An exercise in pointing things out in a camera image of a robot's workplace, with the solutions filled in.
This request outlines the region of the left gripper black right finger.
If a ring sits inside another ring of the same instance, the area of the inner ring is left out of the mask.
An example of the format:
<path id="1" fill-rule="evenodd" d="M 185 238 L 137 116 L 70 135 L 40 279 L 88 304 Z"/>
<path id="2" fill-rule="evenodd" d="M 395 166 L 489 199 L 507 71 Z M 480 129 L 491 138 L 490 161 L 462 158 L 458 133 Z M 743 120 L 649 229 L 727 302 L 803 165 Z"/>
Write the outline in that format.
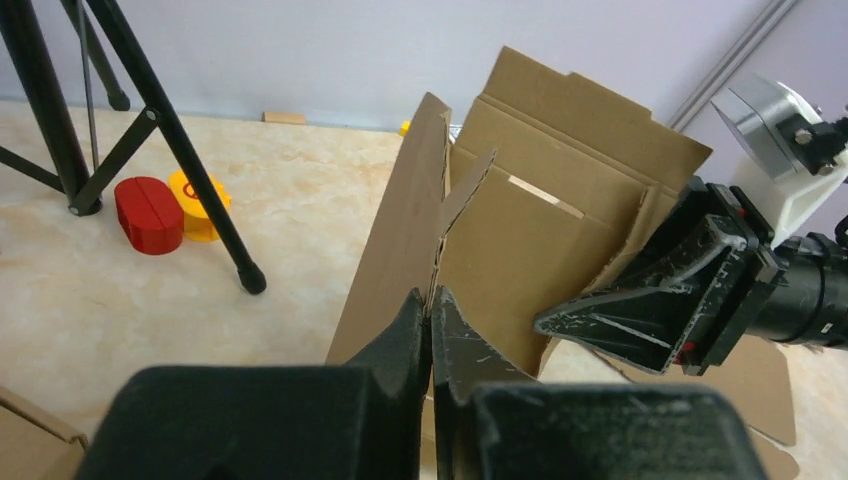
<path id="1" fill-rule="evenodd" d="M 697 384 L 542 383 L 445 287 L 430 314 L 442 479 L 762 479 L 736 410 Z"/>

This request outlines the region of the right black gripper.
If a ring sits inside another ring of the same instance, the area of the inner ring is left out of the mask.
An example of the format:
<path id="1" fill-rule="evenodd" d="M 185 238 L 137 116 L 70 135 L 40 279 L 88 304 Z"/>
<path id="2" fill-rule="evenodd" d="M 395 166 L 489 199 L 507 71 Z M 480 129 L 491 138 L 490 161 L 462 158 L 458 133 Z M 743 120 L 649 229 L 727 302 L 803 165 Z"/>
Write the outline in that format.
<path id="1" fill-rule="evenodd" d="M 643 371 L 702 375 L 745 335 L 847 347 L 847 222 L 777 247 L 738 187 L 694 178 L 670 217 L 607 287 L 542 311 L 536 332 Z"/>

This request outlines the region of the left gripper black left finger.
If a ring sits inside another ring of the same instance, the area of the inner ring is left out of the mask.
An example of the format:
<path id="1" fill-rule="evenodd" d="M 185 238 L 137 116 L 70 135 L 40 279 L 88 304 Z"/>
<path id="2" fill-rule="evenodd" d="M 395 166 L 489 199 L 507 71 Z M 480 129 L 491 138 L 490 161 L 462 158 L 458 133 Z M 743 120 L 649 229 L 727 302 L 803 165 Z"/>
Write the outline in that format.
<path id="1" fill-rule="evenodd" d="M 415 479 L 429 326 L 411 290 L 328 366 L 154 366 L 114 397 L 80 479 Z"/>

